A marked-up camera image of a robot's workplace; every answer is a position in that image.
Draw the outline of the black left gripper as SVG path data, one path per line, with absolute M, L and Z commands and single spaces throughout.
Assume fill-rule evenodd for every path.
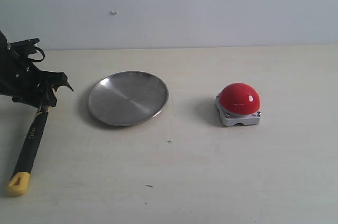
M 36 108 L 55 107 L 54 90 L 62 86 L 71 91 L 73 88 L 64 72 L 41 71 L 35 65 L 45 58 L 44 51 L 36 46 L 39 41 L 33 38 L 9 43 L 1 34 L 1 95 Z

